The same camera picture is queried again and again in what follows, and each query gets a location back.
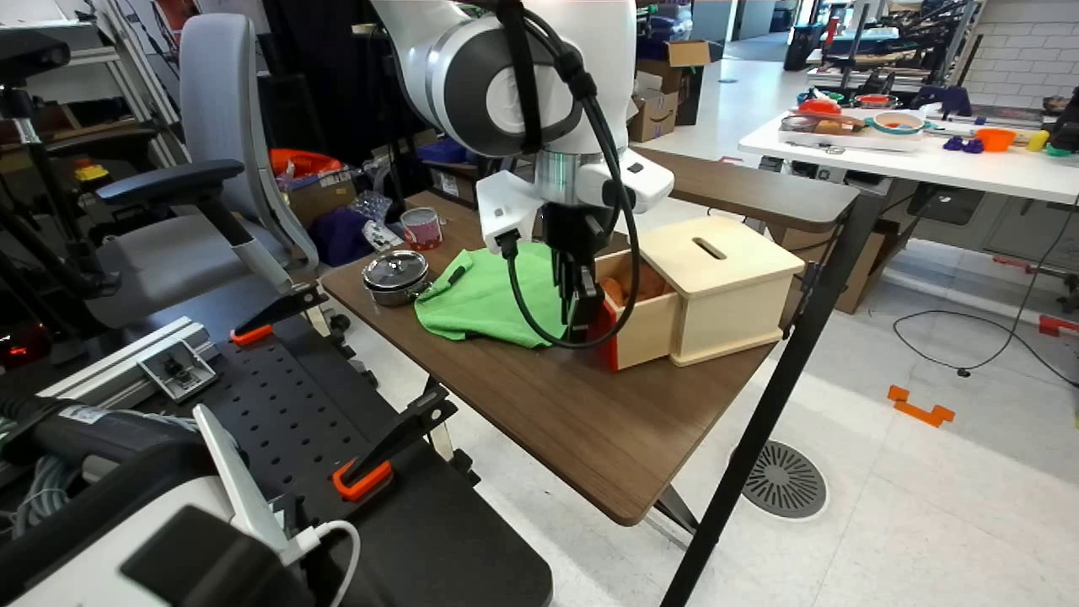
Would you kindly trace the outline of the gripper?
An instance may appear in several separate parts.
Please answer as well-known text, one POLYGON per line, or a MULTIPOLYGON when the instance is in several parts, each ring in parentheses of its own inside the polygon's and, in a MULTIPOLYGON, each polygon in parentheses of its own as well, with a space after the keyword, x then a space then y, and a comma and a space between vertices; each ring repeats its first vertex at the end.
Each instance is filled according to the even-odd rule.
POLYGON ((605 293, 596 276, 595 258, 609 244, 612 207, 544 204, 544 242, 552 254, 552 281, 560 299, 563 341, 575 341, 574 306, 579 266, 579 341, 589 342, 589 331, 604 307, 605 293))

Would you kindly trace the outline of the wooden drawer with red front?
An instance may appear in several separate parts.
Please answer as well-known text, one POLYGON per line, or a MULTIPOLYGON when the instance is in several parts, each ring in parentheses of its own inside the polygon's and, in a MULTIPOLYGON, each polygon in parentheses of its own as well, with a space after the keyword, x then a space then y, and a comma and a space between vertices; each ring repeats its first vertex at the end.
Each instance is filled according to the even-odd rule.
MULTIPOLYGON (((631 287, 632 259, 629 250, 598 258, 596 270, 599 284, 606 277, 615 277, 628 289, 631 287)), ((652 268, 647 261, 641 262, 636 308, 618 334, 598 346, 601 364, 618 372, 667 357, 672 350, 681 308, 681 296, 663 279, 663 274, 652 268)), ((589 331, 589 340, 596 341, 609 333, 624 311, 613 307, 605 296, 604 307, 589 331)))

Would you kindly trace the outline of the green cloth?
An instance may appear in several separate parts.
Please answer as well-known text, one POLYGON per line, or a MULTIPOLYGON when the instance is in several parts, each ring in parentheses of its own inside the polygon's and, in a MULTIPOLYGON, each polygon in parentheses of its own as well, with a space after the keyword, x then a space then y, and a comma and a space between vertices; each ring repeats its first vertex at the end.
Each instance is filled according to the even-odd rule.
MULTIPOLYGON (((513 296, 504 258, 486 249, 460 250, 443 272, 457 265, 472 265, 472 270, 454 288, 427 301, 415 302, 416 321, 428 333, 447 341, 493 337, 523 348, 550 345, 532 330, 521 314, 513 296)), ((532 318, 548 334, 561 337, 564 325, 554 285, 550 247, 542 243, 521 243, 515 268, 532 318)))

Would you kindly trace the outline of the black marker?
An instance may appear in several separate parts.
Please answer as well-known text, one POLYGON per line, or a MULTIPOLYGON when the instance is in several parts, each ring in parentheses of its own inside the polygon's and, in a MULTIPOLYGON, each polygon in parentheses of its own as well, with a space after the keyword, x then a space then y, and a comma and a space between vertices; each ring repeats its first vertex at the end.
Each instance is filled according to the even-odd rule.
POLYGON ((466 276, 466 273, 470 270, 472 265, 457 265, 454 268, 447 270, 438 279, 432 281, 428 288, 420 293, 420 296, 416 296, 416 301, 427 301, 454 288, 456 282, 461 281, 462 277, 466 276))

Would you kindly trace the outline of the wooden box with slot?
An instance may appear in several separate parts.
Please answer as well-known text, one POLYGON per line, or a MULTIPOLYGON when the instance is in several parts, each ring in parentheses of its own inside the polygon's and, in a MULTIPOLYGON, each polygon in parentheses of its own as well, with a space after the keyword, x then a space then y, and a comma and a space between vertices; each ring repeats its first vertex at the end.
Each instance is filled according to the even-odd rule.
POLYGON ((706 216, 642 232, 642 261, 681 296, 680 368, 778 342, 787 293, 804 261, 737 220, 706 216))

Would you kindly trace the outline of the red and white mug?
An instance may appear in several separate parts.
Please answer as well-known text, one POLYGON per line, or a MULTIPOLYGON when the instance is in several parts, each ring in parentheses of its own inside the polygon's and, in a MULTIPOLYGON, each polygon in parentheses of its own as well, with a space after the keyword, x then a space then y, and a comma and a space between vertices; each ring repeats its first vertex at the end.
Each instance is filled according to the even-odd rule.
POLYGON ((434 208, 410 208, 400 215, 400 224, 409 249, 425 252, 443 244, 442 219, 434 208))

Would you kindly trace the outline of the steel pot with lid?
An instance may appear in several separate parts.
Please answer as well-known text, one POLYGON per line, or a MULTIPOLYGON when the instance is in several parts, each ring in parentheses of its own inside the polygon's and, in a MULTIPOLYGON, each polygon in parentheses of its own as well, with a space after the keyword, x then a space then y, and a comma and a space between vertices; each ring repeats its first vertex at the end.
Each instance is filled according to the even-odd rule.
POLYGON ((363 267, 361 282, 378 306, 408 306, 431 287, 427 258, 413 250, 385 252, 363 267))

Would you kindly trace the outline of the stack of cardboard boxes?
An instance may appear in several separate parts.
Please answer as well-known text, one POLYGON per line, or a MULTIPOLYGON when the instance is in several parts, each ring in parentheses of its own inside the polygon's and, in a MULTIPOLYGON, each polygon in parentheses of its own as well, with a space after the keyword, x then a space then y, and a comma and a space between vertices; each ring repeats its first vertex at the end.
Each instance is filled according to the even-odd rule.
POLYGON ((706 40, 640 39, 636 50, 636 115, 628 122, 632 142, 648 142, 697 123, 706 67, 723 46, 706 40))

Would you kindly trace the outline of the black clamp with orange tips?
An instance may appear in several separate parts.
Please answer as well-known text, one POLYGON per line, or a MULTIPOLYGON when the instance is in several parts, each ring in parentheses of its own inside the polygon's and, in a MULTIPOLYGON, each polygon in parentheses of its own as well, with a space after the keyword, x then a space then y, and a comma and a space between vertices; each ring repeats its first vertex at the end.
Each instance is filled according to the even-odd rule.
POLYGON ((398 412, 378 434, 373 446, 340 465, 331 474, 331 483, 340 499, 363 503, 390 486, 394 479, 393 458, 442 426, 456 411, 457 406, 448 402, 448 390, 443 385, 433 384, 426 388, 423 395, 398 412))
POLYGON ((247 321, 243 321, 234 330, 231 330, 228 340, 244 348, 244 346, 249 346, 251 343, 272 335, 273 325, 305 314, 308 311, 317 309, 320 304, 326 304, 328 300, 329 296, 320 291, 320 286, 317 282, 293 284, 293 287, 281 293, 262 311, 258 311, 247 321))

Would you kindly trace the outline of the purple cloth bag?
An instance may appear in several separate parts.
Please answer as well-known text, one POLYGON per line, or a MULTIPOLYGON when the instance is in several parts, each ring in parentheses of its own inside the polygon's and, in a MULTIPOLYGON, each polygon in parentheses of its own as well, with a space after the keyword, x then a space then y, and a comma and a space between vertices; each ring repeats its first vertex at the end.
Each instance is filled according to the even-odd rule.
POLYGON ((374 252, 374 247, 363 233, 369 218, 351 207, 338 207, 320 215, 308 227, 308 235, 316 247, 320 264, 345 266, 374 252))

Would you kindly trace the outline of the round floor drain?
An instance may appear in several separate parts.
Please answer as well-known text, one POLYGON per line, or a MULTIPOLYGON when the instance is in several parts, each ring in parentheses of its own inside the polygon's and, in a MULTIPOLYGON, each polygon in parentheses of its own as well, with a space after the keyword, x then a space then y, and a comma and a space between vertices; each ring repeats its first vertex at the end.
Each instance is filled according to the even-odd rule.
POLYGON ((802 521, 824 511, 829 489, 824 475, 805 454, 770 439, 760 450, 741 496, 771 516, 802 521))

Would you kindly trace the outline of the cardboard box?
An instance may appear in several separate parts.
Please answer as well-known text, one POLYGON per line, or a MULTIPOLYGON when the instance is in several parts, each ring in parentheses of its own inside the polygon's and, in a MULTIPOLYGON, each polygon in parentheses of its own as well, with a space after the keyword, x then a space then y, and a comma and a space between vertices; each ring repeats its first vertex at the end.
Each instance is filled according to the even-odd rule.
MULTIPOLYGON (((779 224, 770 224, 768 230, 770 230, 774 242, 798 256, 805 262, 805 270, 797 274, 797 279, 805 276, 811 277, 814 266, 824 261, 828 242, 831 238, 829 232, 814 234, 793 227, 779 226, 779 224)), ((866 298, 868 291, 880 278, 887 262, 894 257, 898 250, 902 250, 905 243, 906 237, 903 235, 901 223, 889 219, 879 219, 874 224, 873 232, 868 237, 834 308, 844 312, 844 314, 853 315, 866 298)))

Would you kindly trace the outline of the orange floor tape mark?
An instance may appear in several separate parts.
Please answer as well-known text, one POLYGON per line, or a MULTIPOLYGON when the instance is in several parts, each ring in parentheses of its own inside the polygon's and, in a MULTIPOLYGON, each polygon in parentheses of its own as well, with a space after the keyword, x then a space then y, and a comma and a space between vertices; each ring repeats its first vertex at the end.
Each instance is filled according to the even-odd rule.
POLYGON ((924 410, 924 408, 913 405, 910 403, 909 389, 901 388, 898 385, 890 385, 887 397, 893 403, 894 411, 900 411, 910 418, 924 422, 932 427, 940 427, 944 423, 952 423, 956 417, 955 411, 950 410, 947 406, 933 405, 929 410, 924 410))

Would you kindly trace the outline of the white table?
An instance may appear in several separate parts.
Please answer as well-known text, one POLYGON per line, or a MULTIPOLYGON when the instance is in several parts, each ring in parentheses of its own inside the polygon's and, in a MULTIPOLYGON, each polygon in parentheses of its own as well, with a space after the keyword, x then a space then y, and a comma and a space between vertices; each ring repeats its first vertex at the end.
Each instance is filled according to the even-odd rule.
POLYGON ((743 153, 862 170, 996 195, 1071 205, 1079 202, 1079 155, 1056 158, 1011 148, 1000 153, 944 149, 942 136, 820 135, 783 132, 775 116, 740 139, 743 153))

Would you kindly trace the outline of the grey office chair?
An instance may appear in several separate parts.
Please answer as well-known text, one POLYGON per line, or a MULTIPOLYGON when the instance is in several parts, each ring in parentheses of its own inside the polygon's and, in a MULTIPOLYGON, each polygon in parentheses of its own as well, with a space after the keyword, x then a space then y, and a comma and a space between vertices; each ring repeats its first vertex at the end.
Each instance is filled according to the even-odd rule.
POLYGON ((192 17, 179 53, 181 125, 190 162, 150 170, 98 189, 105 204, 191 205, 108 239, 96 257, 115 273, 113 293, 86 300, 97 321, 119 328, 215 291, 259 277, 276 293, 240 333, 274 321, 275 311, 324 311, 328 298, 314 272, 319 254, 284 201, 271 169, 255 70, 252 23, 234 13, 192 17))

